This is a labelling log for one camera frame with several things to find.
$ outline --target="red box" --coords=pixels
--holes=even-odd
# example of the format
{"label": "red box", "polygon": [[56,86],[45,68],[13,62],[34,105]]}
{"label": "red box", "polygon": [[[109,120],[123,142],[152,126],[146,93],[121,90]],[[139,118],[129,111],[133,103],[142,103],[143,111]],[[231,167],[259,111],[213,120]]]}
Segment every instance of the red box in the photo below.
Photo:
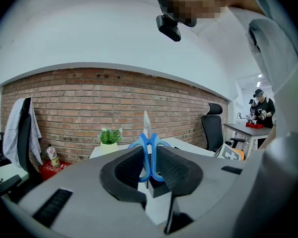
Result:
{"label": "red box", "polygon": [[64,168],[68,167],[70,163],[61,162],[57,168],[53,168],[51,161],[47,161],[42,166],[40,166],[40,175],[43,180],[47,180],[52,176],[56,175],[58,172],[62,171]]}
{"label": "red box", "polygon": [[264,128],[264,125],[262,125],[262,124],[250,124],[249,122],[247,122],[246,127],[251,127],[251,128],[254,128],[254,129],[260,129],[260,128]]}

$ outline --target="scissor blade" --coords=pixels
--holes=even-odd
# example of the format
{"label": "scissor blade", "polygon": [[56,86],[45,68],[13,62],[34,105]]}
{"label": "scissor blade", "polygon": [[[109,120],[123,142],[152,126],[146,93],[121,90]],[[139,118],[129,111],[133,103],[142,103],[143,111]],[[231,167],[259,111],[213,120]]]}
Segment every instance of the scissor blade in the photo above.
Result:
{"label": "scissor blade", "polygon": [[147,138],[151,138],[151,135],[153,134],[149,116],[146,110],[144,113],[144,134],[146,135]]}

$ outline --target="black t-shirt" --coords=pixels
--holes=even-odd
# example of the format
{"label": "black t-shirt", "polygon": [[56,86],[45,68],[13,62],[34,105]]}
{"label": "black t-shirt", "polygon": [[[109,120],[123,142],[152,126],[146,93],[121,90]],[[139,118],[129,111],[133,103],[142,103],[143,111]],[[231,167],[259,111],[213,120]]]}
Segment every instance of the black t-shirt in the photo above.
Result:
{"label": "black t-shirt", "polygon": [[258,118],[262,113],[262,110],[265,110],[267,113],[270,112],[272,113],[272,115],[275,113],[275,106],[274,106],[274,102],[271,99],[268,99],[268,102],[265,100],[260,103],[258,102],[256,105],[256,111],[255,111],[255,115],[257,116],[257,123],[258,124],[262,124],[265,127],[268,128],[272,128],[273,127],[273,120],[272,117],[266,117],[266,119],[261,120],[260,118]]}
{"label": "black t-shirt", "polygon": [[250,109],[249,109],[249,111],[250,111],[250,117],[252,117],[254,114],[255,114],[255,112],[256,112],[256,106],[255,107],[250,107]]}

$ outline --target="black slot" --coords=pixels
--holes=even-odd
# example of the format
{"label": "black slot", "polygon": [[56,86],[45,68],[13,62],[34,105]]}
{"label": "black slot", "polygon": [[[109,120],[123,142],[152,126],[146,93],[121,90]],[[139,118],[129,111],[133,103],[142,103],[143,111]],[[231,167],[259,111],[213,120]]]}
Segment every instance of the black slot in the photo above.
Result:
{"label": "black slot", "polygon": [[34,214],[33,218],[46,227],[50,227],[73,192],[58,189]]}
{"label": "black slot", "polygon": [[240,173],[242,173],[243,169],[238,169],[238,168],[234,168],[234,167],[230,167],[230,166],[224,166],[221,168],[221,170],[233,173],[233,174],[237,174],[240,175]]}

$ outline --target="scissors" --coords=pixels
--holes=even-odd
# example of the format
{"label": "scissors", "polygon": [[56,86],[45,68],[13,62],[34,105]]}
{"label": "scissors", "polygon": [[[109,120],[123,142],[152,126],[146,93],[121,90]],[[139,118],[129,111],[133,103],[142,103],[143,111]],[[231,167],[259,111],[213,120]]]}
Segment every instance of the scissors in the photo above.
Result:
{"label": "scissors", "polygon": [[[151,155],[151,167],[149,163],[149,155],[148,155],[148,145],[151,145],[152,155]],[[164,181],[161,175],[157,174],[156,171],[156,160],[157,160],[157,146],[164,145],[171,147],[167,142],[161,140],[159,136],[153,132],[149,116],[145,111],[144,114],[144,132],[140,134],[139,139],[132,143],[128,148],[135,146],[142,146],[144,150],[144,161],[145,161],[145,170],[146,174],[143,177],[139,177],[139,182],[145,182],[149,180],[152,176],[157,181]]]}

